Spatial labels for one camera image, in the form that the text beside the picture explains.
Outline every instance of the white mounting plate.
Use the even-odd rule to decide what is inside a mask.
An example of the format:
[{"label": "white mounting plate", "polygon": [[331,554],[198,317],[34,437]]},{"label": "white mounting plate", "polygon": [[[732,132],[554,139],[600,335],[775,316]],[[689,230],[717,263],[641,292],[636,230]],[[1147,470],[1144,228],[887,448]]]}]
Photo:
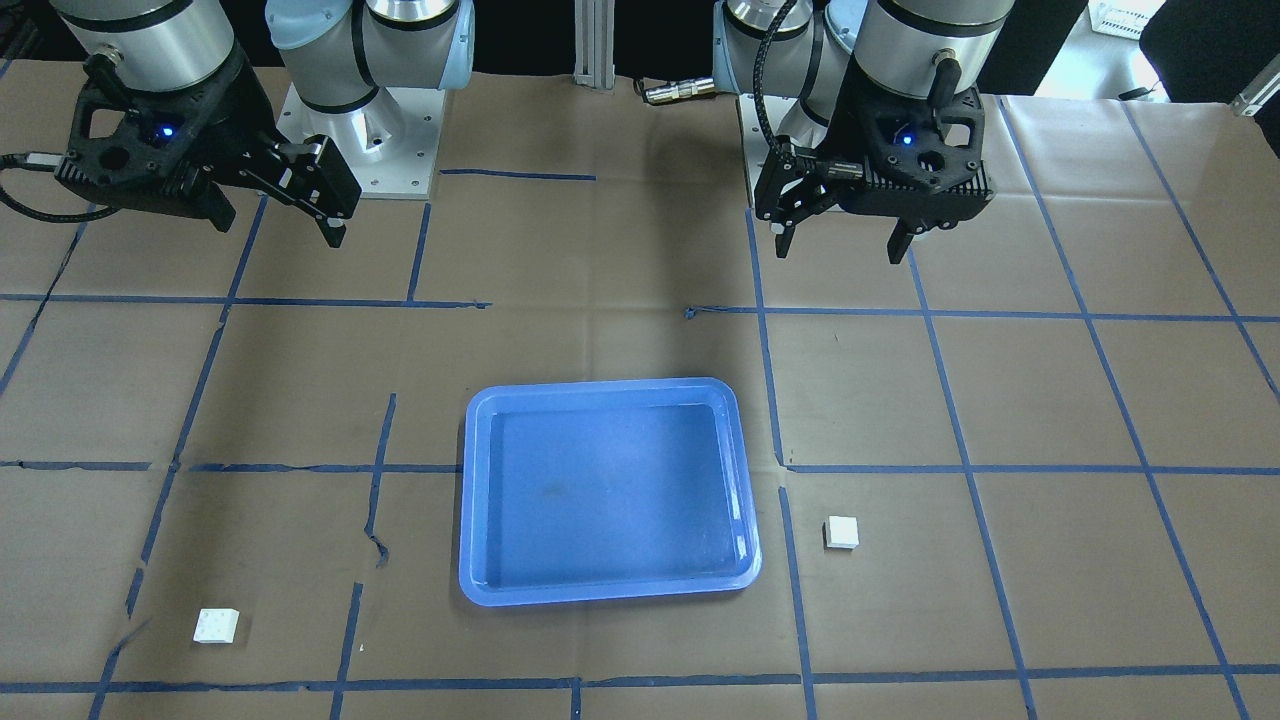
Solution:
[{"label": "white mounting plate", "polygon": [[[367,165],[352,165],[360,181],[360,196],[380,200],[429,200],[435,178],[435,158],[440,149],[440,127],[444,124],[444,90],[389,87],[392,97],[404,113],[406,151],[381,158]],[[302,118],[306,106],[293,86],[284,99],[284,110],[276,127],[293,142],[302,142]]]},{"label": "white mounting plate", "polygon": [[[769,114],[769,126],[778,132],[782,118],[796,104],[795,97],[764,96],[764,110]],[[748,92],[737,96],[737,115],[742,127],[742,158],[746,163],[746,201],[755,208],[755,183],[760,179],[764,159],[769,156],[769,143],[760,133],[760,123],[755,115],[755,96]]]}]

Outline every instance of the metal post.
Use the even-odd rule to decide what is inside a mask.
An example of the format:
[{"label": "metal post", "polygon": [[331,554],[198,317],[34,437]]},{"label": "metal post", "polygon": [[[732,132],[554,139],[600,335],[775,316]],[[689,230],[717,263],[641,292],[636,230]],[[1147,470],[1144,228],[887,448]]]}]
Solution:
[{"label": "metal post", "polygon": [[613,0],[575,0],[577,61],[573,82],[613,90]]},{"label": "metal post", "polygon": [[1236,115],[1253,117],[1267,104],[1267,100],[1271,100],[1276,91],[1280,91],[1280,55],[1276,55],[1266,68],[1262,68],[1258,77],[1253,78],[1253,82],[1240,91],[1235,100],[1231,100],[1231,110]]}]

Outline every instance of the white cube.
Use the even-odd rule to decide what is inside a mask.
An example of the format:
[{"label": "white cube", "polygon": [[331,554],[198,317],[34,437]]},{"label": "white cube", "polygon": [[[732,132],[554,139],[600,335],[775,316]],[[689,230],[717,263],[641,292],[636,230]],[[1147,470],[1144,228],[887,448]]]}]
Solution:
[{"label": "white cube", "polygon": [[239,610],[230,607],[206,607],[196,620],[196,635],[191,639],[198,643],[230,644],[236,641],[236,624],[239,623]]},{"label": "white cube", "polygon": [[827,536],[827,547],[837,550],[852,550],[858,547],[858,518],[840,518],[832,515],[823,525]]}]

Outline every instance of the blue tray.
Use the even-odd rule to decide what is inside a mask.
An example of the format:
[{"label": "blue tray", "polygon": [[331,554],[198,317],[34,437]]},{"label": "blue tray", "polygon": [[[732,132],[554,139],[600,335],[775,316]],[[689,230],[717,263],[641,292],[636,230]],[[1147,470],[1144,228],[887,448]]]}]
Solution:
[{"label": "blue tray", "polygon": [[471,400],[458,583],[472,602],[741,589],[762,560],[724,383],[492,387]]}]

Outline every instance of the light blue joint cap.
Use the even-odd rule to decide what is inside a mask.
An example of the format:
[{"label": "light blue joint cap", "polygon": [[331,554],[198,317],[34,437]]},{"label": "light blue joint cap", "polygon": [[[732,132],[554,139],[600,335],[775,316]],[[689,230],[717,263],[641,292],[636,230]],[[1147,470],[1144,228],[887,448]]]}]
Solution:
[{"label": "light blue joint cap", "polygon": [[329,32],[348,10],[351,0],[268,0],[271,45],[276,50],[297,50]]},{"label": "light blue joint cap", "polygon": [[453,42],[444,60],[440,90],[462,90],[471,82],[471,65],[476,50],[476,14],[471,0],[461,0],[458,22],[453,26]]},{"label": "light blue joint cap", "polygon": [[827,5],[827,32],[850,55],[854,53],[854,42],[858,41],[858,31],[863,27],[865,14],[867,0],[831,0]]},{"label": "light blue joint cap", "polygon": [[733,60],[728,56],[728,38],[724,32],[724,0],[712,8],[712,79],[716,90],[740,95],[733,77]]}]

